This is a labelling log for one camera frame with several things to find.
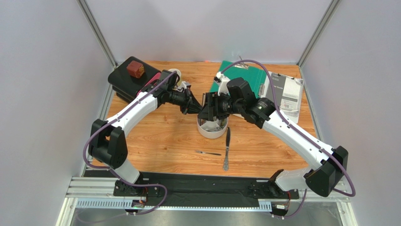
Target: white wall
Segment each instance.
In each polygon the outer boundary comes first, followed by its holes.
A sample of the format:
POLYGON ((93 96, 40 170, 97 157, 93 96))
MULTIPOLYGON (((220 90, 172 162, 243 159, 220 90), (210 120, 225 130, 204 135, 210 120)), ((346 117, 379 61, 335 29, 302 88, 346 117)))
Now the white wall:
POLYGON ((341 1, 302 68, 323 139, 349 151, 361 226, 401 220, 400 8, 341 1))
POLYGON ((88 0, 118 61, 292 62, 330 0, 88 0))
POLYGON ((0 3, 1 225, 56 223, 111 71, 74 0, 0 3))

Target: silver tool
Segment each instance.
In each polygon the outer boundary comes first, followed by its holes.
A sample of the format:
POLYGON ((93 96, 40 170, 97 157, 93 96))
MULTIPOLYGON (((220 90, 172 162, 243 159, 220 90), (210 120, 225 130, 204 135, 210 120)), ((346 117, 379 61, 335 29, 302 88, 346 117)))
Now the silver tool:
POLYGON ((217 131, 220 131, 222 129, 224 129, 224 126, 219 126, 219 127, 215 128, 215 129, 209 129, 209 130, 206 130, 206 131, 207 132, 217 132, 217 131))
POLYGON ((230 127, 227 127, 227 136, 225 138, 225 158, 223 165, 224 171, 228 171, 228 149, 230 147, 230 137, 231 137, 230 127))
POLYGON ((210 152, 203 152, 203 151, 198 151, 198 150, 195 150, 195 152, 196 152, 196 153, 199 153, 199 154, 221 155, 221 154, 219 154, 219 153, 210 153, 210 152))

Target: clipboard clip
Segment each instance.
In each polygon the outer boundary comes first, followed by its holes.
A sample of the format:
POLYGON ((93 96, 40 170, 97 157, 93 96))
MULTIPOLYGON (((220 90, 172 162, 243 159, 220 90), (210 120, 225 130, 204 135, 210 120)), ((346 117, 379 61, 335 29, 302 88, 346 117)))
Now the clipboard clip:
POLYGON ((258 92, 259 97, 262 97, 264 92, 265 92, 265 85, 263 83, 261 83, 259 86, 259 92, 258 92))
POLYGON ((249 65, 245 64, 244 62, 242 62, 242 63, 239 63, 239 64, 234 65, 234 67, 243 68, 243 69, 248 69, 248 68, 249 68, 249 65))

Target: white container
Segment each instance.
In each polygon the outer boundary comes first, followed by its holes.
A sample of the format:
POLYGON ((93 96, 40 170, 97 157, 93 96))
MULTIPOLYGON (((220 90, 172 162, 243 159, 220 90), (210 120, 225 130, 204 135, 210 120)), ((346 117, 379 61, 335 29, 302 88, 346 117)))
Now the white container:
POLYGON ((218 137, 221 137, 224 134, 224 132, 226 131, 227 125, 228 125, 228 118, 225 120, 224 125, 222 125, 224 127, 219 131, 209 132, 207 130, 216 129, 217 127, 219 127, 220 120, 206 121, 203 125, 200 125, 200 123, 201 123, 201 120, 197 119, 199 133, 202 134, 202 136, 204 136, 206 138, 216 139, 218 137))

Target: pink object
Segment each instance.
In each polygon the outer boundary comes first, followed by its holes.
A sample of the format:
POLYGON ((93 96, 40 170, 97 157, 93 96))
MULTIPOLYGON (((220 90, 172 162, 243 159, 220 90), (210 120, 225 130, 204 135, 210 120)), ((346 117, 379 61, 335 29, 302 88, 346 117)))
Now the pink object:
POLYGON ((157 73, 157 74, 155 74, 155 75, 153 76, 153 78, 151 78, 151 79, 149 80, 149 82, 148 82, 146 85, 144 85, 144 87, 147 86, 147 85, 149 85, 149 84, 150 84, 151 82, 153 82, 154 80, 158 80, 158 79, 160 78, 160 75, 161 75, 160 72, 157 73))

